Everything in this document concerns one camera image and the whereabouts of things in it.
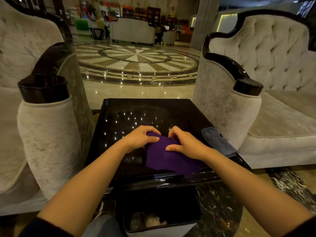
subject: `sleeve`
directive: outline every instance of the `sleeve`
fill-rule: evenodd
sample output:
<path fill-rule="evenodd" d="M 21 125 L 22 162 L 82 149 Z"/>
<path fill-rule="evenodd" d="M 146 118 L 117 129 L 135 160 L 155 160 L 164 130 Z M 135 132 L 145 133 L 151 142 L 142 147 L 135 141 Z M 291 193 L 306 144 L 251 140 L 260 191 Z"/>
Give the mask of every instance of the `sleeve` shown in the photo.
<path fill-rule="evenodd" d="M 61 228 L 47 222 L 46 220 L 35 218 L 20 233 L 18 237 L 73 237 L 73 235 Z"/>
<path fill-rule="evenodd" d="M 316 216 L 305 221 L 284 237 L 315 236 Z"/>

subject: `forearm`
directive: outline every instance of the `forearm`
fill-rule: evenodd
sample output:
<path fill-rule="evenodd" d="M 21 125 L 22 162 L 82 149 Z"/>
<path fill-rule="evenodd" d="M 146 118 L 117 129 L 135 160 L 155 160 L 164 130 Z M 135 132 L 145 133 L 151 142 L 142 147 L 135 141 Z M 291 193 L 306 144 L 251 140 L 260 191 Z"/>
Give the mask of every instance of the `forearm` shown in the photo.
<path fill-rule="evenodd" d="M 218 151 L 210 148 L 205 162 L 271 236 L 283 236 L 313 216 L 287 194 Z"/>
<path fill-rule="evenodd" d="M 125 153 L 121 142 L 111 146 L 65 184 L 38 217 L 74 236 L 81 236 Z"/>

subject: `floor inlay pattern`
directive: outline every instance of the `floor inlay pattern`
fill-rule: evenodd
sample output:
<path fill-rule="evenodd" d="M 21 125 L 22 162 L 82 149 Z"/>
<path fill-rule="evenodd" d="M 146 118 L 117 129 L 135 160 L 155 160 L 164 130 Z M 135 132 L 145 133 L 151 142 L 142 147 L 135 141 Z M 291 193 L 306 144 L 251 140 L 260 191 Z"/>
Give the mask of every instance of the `floor inlay pattern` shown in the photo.
<path fill-rule="evenodd" d="M 86 80 L 137 85 L 194 84 L 199 57 L 164 47 L 103 42 L 77 43 Z"/>

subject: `purple cloth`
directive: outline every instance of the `purple cloth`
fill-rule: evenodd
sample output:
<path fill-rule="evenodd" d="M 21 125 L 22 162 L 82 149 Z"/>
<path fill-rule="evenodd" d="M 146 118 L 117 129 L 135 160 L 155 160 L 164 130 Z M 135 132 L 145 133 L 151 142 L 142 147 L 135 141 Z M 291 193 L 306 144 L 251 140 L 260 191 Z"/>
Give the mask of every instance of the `purple cloth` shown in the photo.
<path fill-rule="evenodd" d="M 179 140 L 148 132 L 148 136 L 160 138 L 156 143 L 148 143 L 145 146 L 147 152 L 146 166 L 155 170 L 172 170 L 177 175 L 189 176 L 192 173 L 200 173 L 201 168 L 206 167 L 204 162 L 191 159 L 176 151 L 166 151 L 168 145 L 181 145 Z"/>

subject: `column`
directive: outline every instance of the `column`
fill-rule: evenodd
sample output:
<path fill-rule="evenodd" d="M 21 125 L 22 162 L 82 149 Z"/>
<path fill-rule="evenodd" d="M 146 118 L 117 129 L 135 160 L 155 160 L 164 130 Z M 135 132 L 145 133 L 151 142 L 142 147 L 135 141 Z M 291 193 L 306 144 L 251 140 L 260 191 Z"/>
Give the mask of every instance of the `column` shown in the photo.
<path fill-rule="evenodd" d="M 190 47 L 201 50 L 205 37 L 212 31 L 220 0 L 200 0 Z"/>

